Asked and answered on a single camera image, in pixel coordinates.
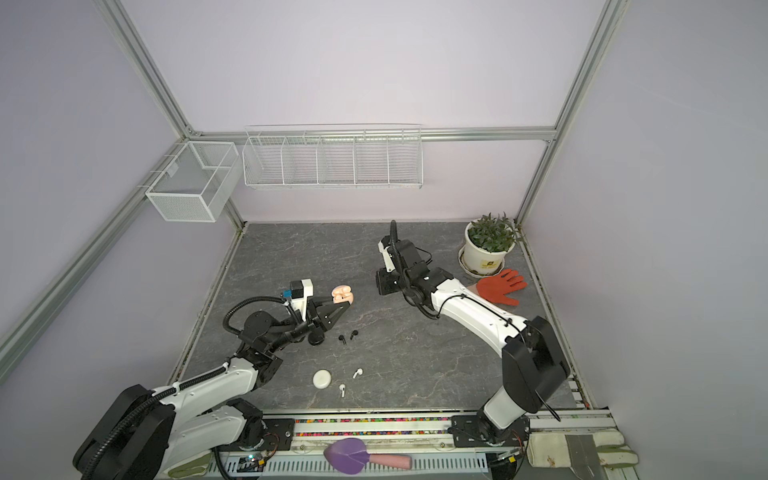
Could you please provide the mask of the pink earbud charging case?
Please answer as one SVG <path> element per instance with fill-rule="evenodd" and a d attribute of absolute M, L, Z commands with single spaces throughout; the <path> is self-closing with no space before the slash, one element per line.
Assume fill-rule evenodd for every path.
<path fill-rule="evenodd" d="M 331 293 L 334 303 L 354 302 L 354 294 L 349 285 L 340 285 L 332 290 Z"/>

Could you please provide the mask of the black earbud charging case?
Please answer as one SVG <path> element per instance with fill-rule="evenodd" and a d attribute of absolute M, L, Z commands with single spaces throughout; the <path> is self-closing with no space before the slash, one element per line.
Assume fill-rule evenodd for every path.
<path fill-rule="evenodd" d="M 307 339 L 310 345 L 318 346 L 324 342 L 325 333 L 322 331 L 314 331 L 308 335 Z"/>

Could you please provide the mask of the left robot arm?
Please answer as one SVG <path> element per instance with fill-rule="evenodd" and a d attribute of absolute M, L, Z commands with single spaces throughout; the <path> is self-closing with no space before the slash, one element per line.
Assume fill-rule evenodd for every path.
<path fill-rule="evenodd" d="M 242 328 L 231 325 L 241 309 L 271 300 L 247 298 L 225 314 L 223 327 L 240 345 L 222 365 L 171 385 L 123 390 L 73 457 L 82 478 L 153 479 L 222 446 L 259 446 L 267 434 L 263 414 L 244 395 L 271 380 L 280 350 L 303 340 L 320 344 L 354 296 L 340 286 L 328 297 L 277 297 L 285 319 L 257 310 Z"/>

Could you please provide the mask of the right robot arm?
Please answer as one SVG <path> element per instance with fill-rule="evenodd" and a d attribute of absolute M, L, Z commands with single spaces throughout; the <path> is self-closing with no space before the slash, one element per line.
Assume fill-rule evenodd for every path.
<path fill-rule="evenodd" d="M 378 244 L 385 266 L 376 273 L 382 296 L 400 293 L 419 312 L 456 321 L 489 345 L 500 357 L 502 386 L 476 414 L 471 438 L 500 445 L 511 426 L 536 413 L 571 374 L 552 325 L 543 317 L 526 319 L 505 311 L 471 292 L 450 272 L 432 267 L 411 241 L 398 237 L 397 222 Z"/>

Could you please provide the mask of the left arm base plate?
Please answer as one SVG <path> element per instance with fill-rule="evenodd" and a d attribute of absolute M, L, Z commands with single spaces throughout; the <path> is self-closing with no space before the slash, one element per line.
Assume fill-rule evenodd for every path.
<path fill-rule="evenodd" d="M 294 436 L 293 418 L 265 418 L 249 421 L 238 439 L 243 451 L 287 451 Z"/>

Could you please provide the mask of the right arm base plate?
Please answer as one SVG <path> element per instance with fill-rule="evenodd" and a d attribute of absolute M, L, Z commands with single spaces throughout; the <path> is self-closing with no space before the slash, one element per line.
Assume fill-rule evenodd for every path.
<path fill-rule="evenodd" d="M 529 438 L 530 419 L 521 416 L 501 429 L 480 414 L 454 415 L 448 433 L 457 448 L 523 447 Z"/>

